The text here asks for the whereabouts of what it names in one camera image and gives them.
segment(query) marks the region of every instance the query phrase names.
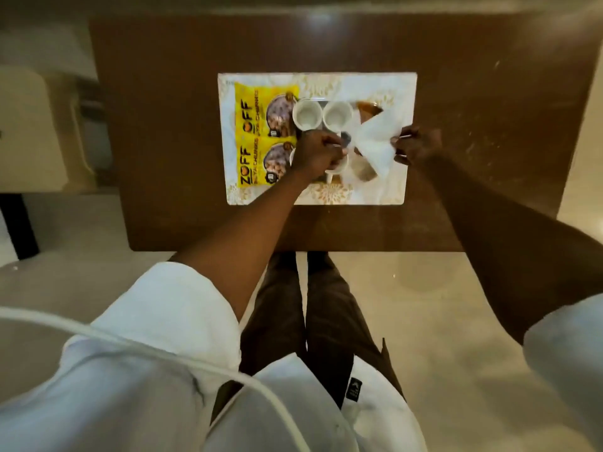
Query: person's right arm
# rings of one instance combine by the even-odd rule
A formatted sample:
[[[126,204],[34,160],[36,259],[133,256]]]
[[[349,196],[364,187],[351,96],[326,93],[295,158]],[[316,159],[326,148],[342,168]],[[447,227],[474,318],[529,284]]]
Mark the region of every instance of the person's right arm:
[[[496,317],[517,342],[564,305],[603,292],[603,245],[471,178],[440,131],[405,128],[393,140],[433,185]]]

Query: white cable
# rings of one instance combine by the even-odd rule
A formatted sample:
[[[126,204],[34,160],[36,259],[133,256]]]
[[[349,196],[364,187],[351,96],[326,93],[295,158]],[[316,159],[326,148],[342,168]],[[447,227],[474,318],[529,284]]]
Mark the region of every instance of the white cable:
[[[247,374],[232,371],[229,369],[224,369],[219,366],[214,366],[213,364],[206,363],[201,360],[196,360],[194,358],[182,357],[176,354],[171,354],[162,349],[157,349],[155,347],[143,344],[138,341],[132,341],[131,339],[126,339],[116,334],[111,334],[106,331],[102,331],[98,328],[95,328],[94,326],[83,324],[81,322],[78,322],[77,320],[67,319],[65,317],[57,316],[55,314],[49,314],[46,312],[28,309],[0,306],[0,319],[16,320],[19,322],[30,322],[33,324],[49,326],[58,330],[64,330],[73,334],[81,334],[83,336],[87,336],[93,339],[110,342],[112,344],[117,344],[119,346],[126,347],[129,349],[135,349],[138,353],[147,357],[158,358],[160,360],[166,360],[167,362],[182,364],[189,368],[201,369],[203,371],[220,374],[235,381],[238,381],[253,388],[254,390],[257,390],[264,397],[266,397],[266,399],[270,402],[270,404],[272,404],[275,411],[282,419],[283,423],[287,427],[287,430],[289,430],[289,433],[291,434],[293,441],[296,443],[296,446],[299,451],[311,452],[305,439],[303,438],[302,433],[297,427],[295,420],[293,420],[291,414],[289,413],[285,405],[282,403],[282,401],[279,400],[279,397],[276,396],[274,392],[272,392],[272,390],[267,388],[259,380],[248,376]]]

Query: white t-shirt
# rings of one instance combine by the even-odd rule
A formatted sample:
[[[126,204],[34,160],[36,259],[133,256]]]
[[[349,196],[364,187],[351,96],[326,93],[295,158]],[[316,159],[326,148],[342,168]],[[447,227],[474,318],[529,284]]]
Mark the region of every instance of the white t-shirt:
[[[528,364],[578,413],[603,446],[603,296],[556,311],[526,334]],[[237,369],[240,333],[230,305],[192,268],[159,263],[94,326],[170,352]],[[358,399],[341,410],[295,355],[257,374],[290,410],[313,451],[425,451],[420,428],[385,377],[355,357]],[[198,451],[212,394],[225,380],[75,336],[56,375],[0,407],[3,451]],[[295,450],[267,401],[243,388],[203,445],[214,450]]]

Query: yellow plastic packaging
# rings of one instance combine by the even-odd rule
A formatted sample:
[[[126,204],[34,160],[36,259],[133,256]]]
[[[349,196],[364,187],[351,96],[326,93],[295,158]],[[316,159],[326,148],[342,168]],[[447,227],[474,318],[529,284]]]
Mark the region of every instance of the yellow plastic packaging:
[[[235,83],[235,132],[286,138],[296,135],[291,113],[299,86],[249,87]]]
[[[271,185],[291,167],[289,158],[297,138],[269,138],[239,133],[237,171],[239,187]]]

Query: picture of bowl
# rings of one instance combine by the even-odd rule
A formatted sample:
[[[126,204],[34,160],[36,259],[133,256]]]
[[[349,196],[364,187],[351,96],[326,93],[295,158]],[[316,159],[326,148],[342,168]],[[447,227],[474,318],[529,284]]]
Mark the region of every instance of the picture of bowl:
[[[281,179],[290,168],[289,157],[293,151],[290,142],[278,143],[270,148],[263,158],[263,165],[267,172],[274,173]]]
[[[270,129],[270,136],[287,137],[295,136],[296,129],[291,113],[297,98],[291,92],[278,95],[272,99],[266,109],[266,122]]]

